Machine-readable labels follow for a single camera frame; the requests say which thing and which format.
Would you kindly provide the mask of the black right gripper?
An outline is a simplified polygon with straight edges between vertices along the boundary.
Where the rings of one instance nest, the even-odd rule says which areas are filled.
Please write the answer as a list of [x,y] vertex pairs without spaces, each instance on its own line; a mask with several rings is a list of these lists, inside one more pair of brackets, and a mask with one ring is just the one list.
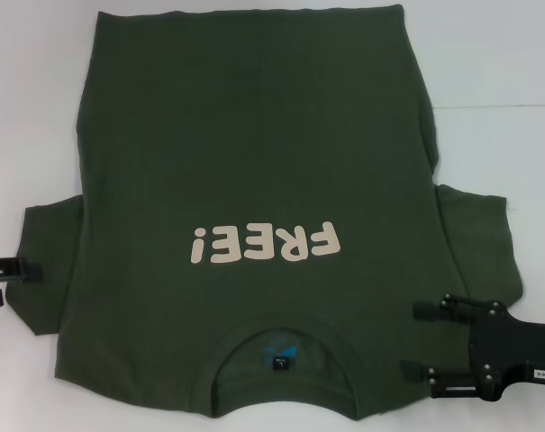
[[446,293],[441,301],[415,301],[413,318],[473,321],[466,370],[402,360],[403,377],[425,383],[433,399],[499,401],[516,383],[545,385],[545,324],[512,316],[501,301],[479,301]]

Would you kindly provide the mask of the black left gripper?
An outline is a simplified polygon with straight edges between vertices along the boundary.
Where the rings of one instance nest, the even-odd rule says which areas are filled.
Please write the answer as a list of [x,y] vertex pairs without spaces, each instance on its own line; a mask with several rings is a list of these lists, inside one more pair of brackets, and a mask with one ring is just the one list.
[[[42,268],[38,264],[27,264],[20,257],[0,258],[0,283],[13,280],[41,282]],[[0,289],[0,307],[3,306],[3,292]]]

